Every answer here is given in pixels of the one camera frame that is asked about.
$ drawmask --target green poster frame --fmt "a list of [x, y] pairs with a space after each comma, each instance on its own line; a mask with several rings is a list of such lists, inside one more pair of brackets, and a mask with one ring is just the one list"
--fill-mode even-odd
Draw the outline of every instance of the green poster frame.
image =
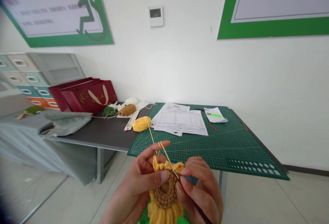
[[217, 39], [329, 34], [329, 17], [231, 23], [236, 0], [225, 0]]
[[[103, 17], [106, 20], [104, 23], [106, 26], [103, 26], [103, 29], [106, 30], [105, 37], [101, 41], [93, 41], [89, 39], [85, 34], [83, 35], [62, 35], [62, 36], [44, 36], [44, 37], [27, 37], [21, 27], [18, 25], [14, 17], [8, 11], [6, 6], [0, 1], [2, 9], [5, 11], [9, 19], [13, 22], [14, 26], [20, 32], [22, 37], [25, 39], [27, 44], [31, 48], [38, 47], [62, 47], [62, 46], [83, 46], [83, 45], [107, 45], [113, 44], [113, 39], [109, 27], [109, 23], [107, 21], [106, 13], [104, 11], [104, 7], [102, 4], [102, 0], [94, 0], [94, 2], [98, 5], [100, 11], [103, 13]], [[102, 33], [90, 33], [92, 37], [100, 37]]]

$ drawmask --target white yarn ball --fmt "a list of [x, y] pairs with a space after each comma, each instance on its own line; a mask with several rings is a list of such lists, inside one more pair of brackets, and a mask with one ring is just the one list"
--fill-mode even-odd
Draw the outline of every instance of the white yarn ball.
[[124, 101], [124, 105], [128, 105], [128, 104], [136, 105], [137, 103], [139, 103], [139, 101], [136, 97], [130, 97]]

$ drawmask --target white floor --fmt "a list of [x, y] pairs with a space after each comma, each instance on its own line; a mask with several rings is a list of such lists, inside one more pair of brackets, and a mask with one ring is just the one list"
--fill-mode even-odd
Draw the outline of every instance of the white floor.
[[[133, 160], [117, 152], [100, 185], [82, 186], [67, 178], [27, 223], [97, 224]], [[5, 158], [0, 165], [0, 196], [13, 223], [20, 223], [65, 178]], [[291, 181], [229, 173], [223, 224], [329, 223], [329, 177], [296, 172], [289, 177]]]

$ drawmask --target gift bag handle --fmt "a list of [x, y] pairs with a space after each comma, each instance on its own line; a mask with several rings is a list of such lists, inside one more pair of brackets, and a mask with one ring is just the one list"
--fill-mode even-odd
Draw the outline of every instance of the gift bag handle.
[[90, 97], [95, 100], [95, 102], [97, 102], [99, 105], [104, 106], [109, 101], [109, 95], [107, 94], [107, 90], [106, 90], [105, 85], [103, 85], [103, 91], [104, 91], [104, 96], [105, 96], [105, 104], [101, 104], [100, 101], [97, 99], [97, 97], [95, 97], [95, 95], [90, 90], [88, 90], [88, 93], [89, 93]]

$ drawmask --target cutting mat grid lines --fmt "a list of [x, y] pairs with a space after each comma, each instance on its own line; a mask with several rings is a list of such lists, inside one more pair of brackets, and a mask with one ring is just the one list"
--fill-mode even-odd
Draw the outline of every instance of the cutting mat grid lines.
[[[163, 105], [164, 103], [157, 103], [153, 106], [149, 117], [153, 118]], [[190, 106], [190, 110], [216, 107], [181, 105]], [[208, 124], [205, 112], [201, 112], [208, 136], [183, 133], [183, 136], [179, 137], [151, 128], [154, 142], [170, 141], [166, 151], [174, 163], [179, 161], [184, 163], [191, 156], [200, 156], [210, 168], [215, 170], [289, 180], [230, 109], [228, 107], [218, 108], [223, 117], [229, 120], [227, 123], [212, 123], [218, 132]], [[140, 132], [128, 151], [128, 155], [136, 157], [151, 144], [152, 138], [149, 130]]]

